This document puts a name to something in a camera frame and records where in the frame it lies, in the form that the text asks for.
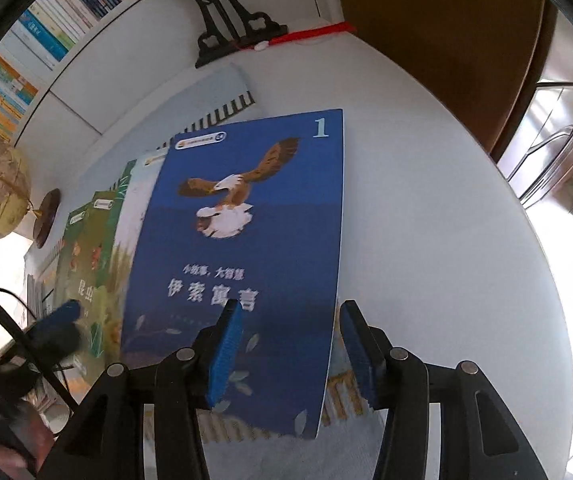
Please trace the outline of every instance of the leaf illustration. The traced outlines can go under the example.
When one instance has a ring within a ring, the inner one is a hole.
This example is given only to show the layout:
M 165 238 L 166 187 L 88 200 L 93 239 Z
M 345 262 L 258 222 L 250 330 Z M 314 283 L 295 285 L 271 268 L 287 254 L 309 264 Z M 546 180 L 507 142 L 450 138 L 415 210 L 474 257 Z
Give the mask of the leaf illustration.
M 246 379 L 249 376 L 248 372 L 242 371 L 242 370 L 235 370 L 230 376 L 229 376 L 229 380 L 231 381 L 231 383 L 237 383 L 238 381 L 241 381 L 243 379 Z
M 253 390 L 250 389 L 250 386 L 246 383 L 234 383 L 235 384 L 235 388 L 237 388 L 237 391 L 243 393 L 244 395 L 247 396 L 252 396 L 253 395 Z
M 253 348 L 255 348 L 259 342 L 260 342 L 260 334 L 254 334 L 247 343 L 247 352 L 250 352 Z
M 295 434 L 297 436 L 301 436 L 304 433 L 304 428 L 306 428 L 306 416 L 307 411 L 302 410 L 300 413 L 297 414 L 295 417 Z
M 218 402 L 217 404 L 215 404 L 215 406 L 212 409 L 212 412 L 214 413 L 224 413 L 226 411 L 226 409 L 231 405 L 231 401 L 230 400 L 221 400 L 220 402 Z

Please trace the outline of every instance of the metal pin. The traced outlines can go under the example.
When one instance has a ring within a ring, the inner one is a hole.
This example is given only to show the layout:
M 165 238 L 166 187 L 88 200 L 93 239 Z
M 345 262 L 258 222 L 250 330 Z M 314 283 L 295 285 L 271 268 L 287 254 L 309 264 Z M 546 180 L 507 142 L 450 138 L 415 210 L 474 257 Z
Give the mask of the metal pin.
M 120 375 L 122 375 L 123 372 L 124 372 L 124 365 L 121 365 L 119 363 L 110 365 L 106 370 L 106 373 L 110 377 L 119 377 Z
M 178 352 L 175 354 L 175 357 L 177 357 L 179 361 L 191 361 L 191 359 L 195 356 L 195 351 L 188 347 L 180 348 L 180 350 L 178 350 Z
M 460 368 L 462 372 L 469 375 L 475 375 L 479 372 L 479 368 L 473 361 L 462 361 Z
M 391 348 L 391 352 L 389 352 L 389 354 L 396 361 L 404 361 L 404 359 L 407 359 L 409 357 L 409 352 L 399 346 Z

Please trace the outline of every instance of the decorative stand base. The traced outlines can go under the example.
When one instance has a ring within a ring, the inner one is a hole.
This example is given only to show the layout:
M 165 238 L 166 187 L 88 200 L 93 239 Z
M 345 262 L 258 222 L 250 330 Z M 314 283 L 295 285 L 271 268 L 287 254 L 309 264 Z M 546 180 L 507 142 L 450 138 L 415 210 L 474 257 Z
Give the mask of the decorative stand base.
M 42 248 L 51 232 L 61 198 L 60 190 L 53 189 L 45 195 L 40 204 L 41 215 L 36 218 L 36 222 L 33 224 L 33 240 L 35 240 L 38 249 Z
M 221 0 L 195 0 L 202 17 L 206 32 L 198 38 L 199 57 L 196 62 L 196 68 L 200 68 L 216 59 L 228 56 L 233 52 L 258 44 L 262 41 L 272 40 L 278 36 L 284 36 L 288 33 L 286 25 L 271 20 L 266 12 L 249 12 L 238 0 L 228 0 L 231 7 L 242 20 L 244 26 L 244 36 L 237 32 L 231 18 L 224 9 Z M 213 4 L 218 14 L 222 18 L 224 25 L 232 36 L 232 40 L 227 40 L 215 25 L 215 21 L 209 10 L 209 5 Z

